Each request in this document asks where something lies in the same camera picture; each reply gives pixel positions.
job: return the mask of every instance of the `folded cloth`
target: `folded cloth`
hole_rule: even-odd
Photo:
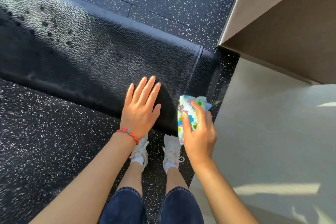
[[[211,104],[207,103],[206,97],[194,98],[191,96],[180,96],[180,101],[178,103],[178,109],[177,109],[177,128],[178,128],[178,138],[180,140],[181,145],[184,145],[182,112],[185,112],[189,116],[192,131],[194,131],[197,127],[197,115],[195,109],[191,106],[191,101],[197,103],[206,112],[212,107]]]

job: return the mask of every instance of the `left arm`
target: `left arm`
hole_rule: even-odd
[[[154,125],[161,105],[153,110],[160,84],[152,77],[143,78],[135,90],[128,89],[120,126],[132,131],[139,139]],[[97,223],[111,187],[128,156],[135,147],[133,138],[114,133],[110,141],[87,167],[32,221],[39,223]]]

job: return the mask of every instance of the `right arm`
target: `right arm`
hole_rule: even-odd
[[[192,132],[188,115],[183,113],[184,147],[216,222],[258,224],[212,160],[217,136],[211,113],[206,114],[195,102],[191,104],[197,113],[198,122],[197,128]]]

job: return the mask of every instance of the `black speckled floor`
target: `black speckled floor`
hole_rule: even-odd
[[[84,0],[213,50],[233,0]],[[221,52],[215,119],[238,57]],[[0,79],[0,223],[28,223],[119,129],[119,120]],[[164,194],[164,134],[150,131],[143,193],[150,223]],[[120,182],[121,170],[111,193]],[[190,163],[180,165],[187,184]]]

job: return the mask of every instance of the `person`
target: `person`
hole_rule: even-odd
[[[145,223],[141,174],[148,163],[148,132],[160,115],[161,104],[154,107],[160,83],[144,77],[136,90],[128,89],[121,115],[122,132],[110,141],[87,167],[31,223]],[[184,146],[191,166],[199,179],[217,223],[256,224],[212,160],[216,132],[211,113],[192,103],[197,128],[192,132],[188,116],[183,115]],[[160,210],[160,223],[204,223],[200,208],[179,172],[179,140],[165,136],[163,168],[167,173],[166,196]],[[121,167],[130,155],[130,165],[120,184],[103,207]]]

